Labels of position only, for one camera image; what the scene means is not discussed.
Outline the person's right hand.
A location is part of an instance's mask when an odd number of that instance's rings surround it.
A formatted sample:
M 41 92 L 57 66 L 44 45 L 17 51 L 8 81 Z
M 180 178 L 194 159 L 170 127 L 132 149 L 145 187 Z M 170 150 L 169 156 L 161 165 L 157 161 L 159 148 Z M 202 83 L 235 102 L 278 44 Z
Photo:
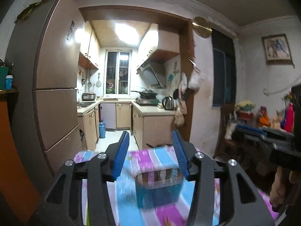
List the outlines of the person's right hand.
M 271 187 L 269 202 L 273 207 L 277 207 L 284 203 L 286 199 L 286 183 L 289 181 L 291 184 L 300 183 L 300 173 L 295 171 L 290 171 L 288 177 L 285 177 L 286 169 L 281 166 L 277 167 L 277 172 L 275 174 L 274 182 Z

